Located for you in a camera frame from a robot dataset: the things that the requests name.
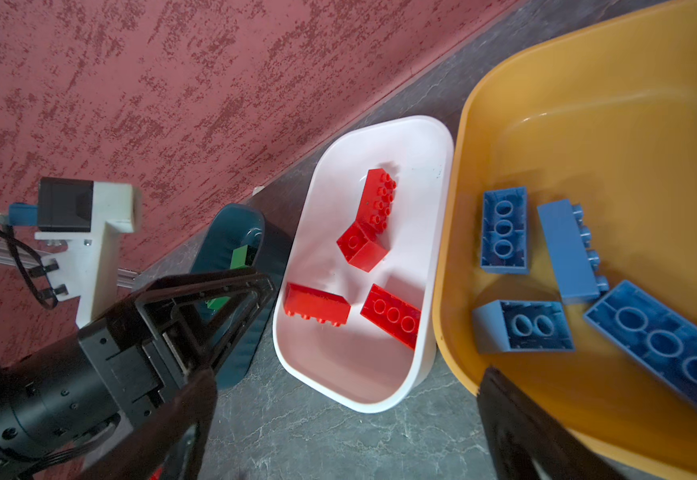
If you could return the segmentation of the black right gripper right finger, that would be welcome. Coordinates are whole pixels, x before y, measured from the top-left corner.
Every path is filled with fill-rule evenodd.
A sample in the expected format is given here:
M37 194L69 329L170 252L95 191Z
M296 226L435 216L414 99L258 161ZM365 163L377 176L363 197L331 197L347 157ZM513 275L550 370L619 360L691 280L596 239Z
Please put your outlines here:
M477 407L499 479L621 479L495 367L488 367Z

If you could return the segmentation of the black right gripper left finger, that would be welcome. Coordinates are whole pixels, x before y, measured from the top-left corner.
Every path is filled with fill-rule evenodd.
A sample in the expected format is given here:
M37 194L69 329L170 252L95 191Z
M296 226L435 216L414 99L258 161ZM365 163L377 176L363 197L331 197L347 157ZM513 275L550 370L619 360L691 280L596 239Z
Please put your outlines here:
M196 479L216 410L216 376L194 372L188 384L156 415L86 468L80 479Z

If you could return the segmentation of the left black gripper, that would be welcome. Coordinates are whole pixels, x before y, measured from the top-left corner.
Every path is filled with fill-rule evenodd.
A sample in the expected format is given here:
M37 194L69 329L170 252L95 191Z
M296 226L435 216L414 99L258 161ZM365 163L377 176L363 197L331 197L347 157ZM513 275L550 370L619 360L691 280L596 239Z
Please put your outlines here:
M253 267L162 277L82 328L78 343L124 416L148 420L186 387L188 366L210 366L218 384L240 383L276 292L278 284ZM218 297L230 300L206 308ZM185 362L168 342L176 320L198 348L196 360Z

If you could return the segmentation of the green square lego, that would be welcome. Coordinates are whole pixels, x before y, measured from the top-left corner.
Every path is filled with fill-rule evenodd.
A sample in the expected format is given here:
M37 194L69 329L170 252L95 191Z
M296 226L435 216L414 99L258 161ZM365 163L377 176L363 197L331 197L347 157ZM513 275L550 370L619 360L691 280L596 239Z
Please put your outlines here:
M228 300L230 300L228 297L218 297L208 300L206 301L206 308L208 308L210 311L218 311L226 306Z

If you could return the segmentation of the blue slope lego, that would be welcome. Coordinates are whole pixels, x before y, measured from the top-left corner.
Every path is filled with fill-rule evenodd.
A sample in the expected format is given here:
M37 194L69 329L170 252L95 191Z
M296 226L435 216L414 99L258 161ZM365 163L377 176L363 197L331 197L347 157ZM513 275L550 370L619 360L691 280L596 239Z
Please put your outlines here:
M495 300L475 308L471 320L480 354L575 350L560 302Z

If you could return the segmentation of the red long lego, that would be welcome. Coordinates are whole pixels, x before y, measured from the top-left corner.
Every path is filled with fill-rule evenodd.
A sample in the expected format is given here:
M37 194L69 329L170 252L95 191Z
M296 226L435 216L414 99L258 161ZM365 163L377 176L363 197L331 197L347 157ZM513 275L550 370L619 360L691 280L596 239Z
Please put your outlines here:
M387 229L388 217L395 198L396 182L382 168L367 172L356 219L382 234Z
M401 344L414 350L421 312L411 304L373 284L360 315Z

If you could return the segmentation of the red square lego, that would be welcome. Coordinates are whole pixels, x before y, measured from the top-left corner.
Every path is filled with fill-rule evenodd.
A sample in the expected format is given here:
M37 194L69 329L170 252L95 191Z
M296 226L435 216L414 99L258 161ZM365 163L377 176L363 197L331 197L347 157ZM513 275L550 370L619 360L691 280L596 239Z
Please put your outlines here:
M352 222L344 234L338 238L336 244L346 262L364 272L374 270L374 267L389 253L375 230L359 220Z

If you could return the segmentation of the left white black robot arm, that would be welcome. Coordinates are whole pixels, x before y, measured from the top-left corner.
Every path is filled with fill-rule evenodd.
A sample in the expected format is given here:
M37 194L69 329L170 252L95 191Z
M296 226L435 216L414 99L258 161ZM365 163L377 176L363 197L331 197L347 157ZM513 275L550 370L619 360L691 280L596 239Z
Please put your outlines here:
M92 479L198 476L216 409L216 373L274 298L252 268L168 276L8 369L0 367L0 479L98 448L120 423L132 435Z

